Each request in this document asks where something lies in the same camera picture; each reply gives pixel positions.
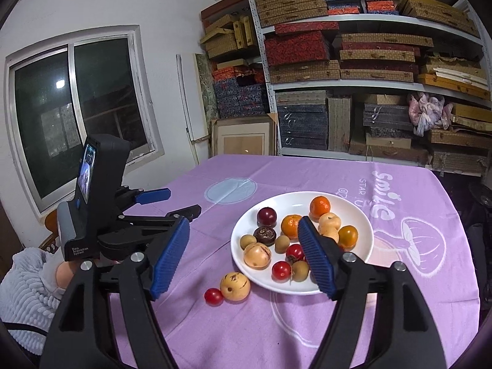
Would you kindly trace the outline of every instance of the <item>table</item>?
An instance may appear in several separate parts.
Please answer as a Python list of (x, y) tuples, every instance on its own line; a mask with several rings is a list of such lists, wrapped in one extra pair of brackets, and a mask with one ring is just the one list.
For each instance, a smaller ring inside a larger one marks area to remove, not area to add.
[[(339, 195), (361, 207), (375, 231), (370, 262), (409, 267), (430, 307), (448, 366), (478, 330), (479, 298), (470, 249), (458, 214), (425, 168), (373, 162), (221, 155), (171, 182), (171, 198), (127, 213), (164, 215), (200, 204), (190, 241), (169, 291), (153, 303), (180, 369), (307, 368), (335, 303), (324, 294), (276, 294), (252, 284), (247, 300), (208, 306), (203, 293), (234, 269), (230, 235), (236, 221), (262, 200), (299, 190)], [(135, 365), (121, 306), (112, 298), (122, 360)], [(368, 296), (352, 365), (365, 359), (375, 313)]]

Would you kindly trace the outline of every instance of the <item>plate rim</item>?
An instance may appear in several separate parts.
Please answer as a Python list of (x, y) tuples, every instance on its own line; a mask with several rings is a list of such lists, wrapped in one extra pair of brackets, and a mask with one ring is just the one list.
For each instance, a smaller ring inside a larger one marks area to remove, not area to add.
[[(240, 218), (236, 221), (236, 224), (234, 225), (234, 228), (232, 229), (232, 232), (231, 232), (231, 236), (230, 236), (230, 239), (229, 239), (229, 242), (232, 244), (232, 236), (234, 234), (234, 231), (236, 230), (236, 227), (238, 225), (238, 222), (241, 220), (241, 218), (246, 215), (251, 209), (253, 209), (254, 207), (256, 207), (258, 204), (261, 204), (262, 202), (266, 201), (266, 200), (270, 200), (272, 198), (275, 198), (275, 197), (279, 197), (279, 196), (283, 196), (283, 195), (287, 195), (287, 194), (304, 194), (304, 193), (319, 193), (319, 195), (325, 195), (325, 194), (328, 194), (328, 195), (331, 195), (331, 196), (334, 196), (336, 197), (337, 199), (340, 198), (342, 200), (344, 200), (345, 202), (353, 205), (355, 208), (357, 208), (357, 210), (359, 210), (361, 212), (361, 214), (364, 216), (364, 218), (366, 219), (367, 223), (369, 224), (369, 227), (371, 229), (371, 233), (372, 233), (372, 239), (371, 239), (371, 247), (370, 247), (370, 250), (369, 250), (369, 254), (367, 255), (367, 258), (365, 260), (363, 260), (365, 263), (367, 263), (367, 261), (369, 260), (369, 258), (371, 257), (372, 255), (372, 250), (374, 249), (374, 229), (372, 228), (372, 224), (371, 224), (371, 221), (369, 220), (369, 218), (367, 217), (367, 215), (357, 206), (355, 205), (353, 202), (343, 198), (343, 197), (340, 197), (336, 194), (333, 194), (333, 193), (328, 193), (328, 192), (325, 192), (325, 191), (312, 191), (312, 190), (299, 190), (299, 191), (289, 191), (288, 193), (280, 193), (280, 194), (277, 194), (277, 195), (274, 195), (274, 196), (271, 196), (269, 198), (265, 198), (264, 200), (254, 204), (252, 207), (250, 207), (246, 212), (244, 212)], [(274, 287), (271, 287), (269, 285), (265, 285), (265, 284), (258, 284), (258, 282), (252, 278), (250, 278), (248, 276), (247, 273), (244, 273), (242, 270), (241, 270), (241, 266), (242, 266), (242, 262), (239, 264), (238, 261), (236, 260), (236, 257), (233, 253), (233, 250), (231, 248), (231, 255), (232, 255), (232, 260), (234, 261), (234, 263), (236, 264), (238, 270), (244, 275), (246, 276), (250, 281), (252, 281), (254, 284), (256, 284), (257, 286), (259, 287), (262, 287), (264, 289), (267, 289), (269, 291), (272, 291), (274, 293), (279, 293), (279, 294), (286, 294), (286, 295), (296, 295), (296, 296), (309, 296), (309, 295), (316, 295), (316, 294), (323, 294), (322, 291), (320, 291), (319, 289), (318, 290), (313, 290), (313, 291), (289, 291), (289, 290), (278, 290), (278, 289), (275, 289)]]

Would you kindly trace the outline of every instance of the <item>white fleece fabric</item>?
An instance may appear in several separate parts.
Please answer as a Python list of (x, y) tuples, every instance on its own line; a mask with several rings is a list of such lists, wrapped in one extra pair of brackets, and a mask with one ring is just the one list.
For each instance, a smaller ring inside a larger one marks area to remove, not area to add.
[[(12, 257), (13, 265), (0, 284), (0, 317), (3, 322), (24, 323), (48, 331), (65, 290), (58, 287), (56, 271), (63, 262), (55, 254), (27, 248)], [(11, 330), (26, 350), (41, 355), (45, 337), (32, 331)]]

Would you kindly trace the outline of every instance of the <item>window frame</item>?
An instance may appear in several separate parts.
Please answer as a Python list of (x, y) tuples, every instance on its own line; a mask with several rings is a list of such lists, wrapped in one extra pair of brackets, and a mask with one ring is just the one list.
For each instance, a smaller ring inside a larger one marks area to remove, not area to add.
[(125, 173), (127, 173), (164, 154), (161, 138), (158, 134), (156, 118), (153, 112), (152, 101), (149, 97), (147, 79), (142, 76), (142, 74), (145, 74), (146, 72), (144, 69), (140, 29), (138, 26), (112, 26), (107, 28), (88, 29), (63, 36), (57, 36), (47, 41), (39, 42), (35, 45), (26, 47), (7, 57), (5, 71), (7, 100), (6, 122), (10, 147), (24, 193), (26, 194), (31, 207), (38, 218), (43, 217), (45, 214), (55, 209), (60, 201), (69, 200), (73, 197), (76, 178), (52, 191), (46, 197), (40, 197), (40, 194), (34, 184), (32, 174), (29, 170), (19, 132), (15, 104), (15, 71), (29, 65), (30, 63), (67, 51), (67, 65), (73, 110), (83, 146), (87, 133), (85, 131), (85, 125), (82, 118), (82, 111), (80, 108), (76, 84), (74, 47), (97, 41), (124, 38), (128, 41), (133, 84), (135, 87), (140, 117), (145, 136), (147, 138), (147, 144), (130, 152), (130, 157), (125, 168)]

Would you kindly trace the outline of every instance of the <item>blue oval print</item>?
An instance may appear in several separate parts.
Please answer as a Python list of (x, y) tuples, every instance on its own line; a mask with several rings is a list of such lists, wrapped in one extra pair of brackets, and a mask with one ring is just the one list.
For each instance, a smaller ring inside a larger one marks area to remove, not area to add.
[(211, 185), (205, 198), (214, 204), (234, 204), (245, 200), (256, 191), (256, 183), (247, 177), (230, 177)]

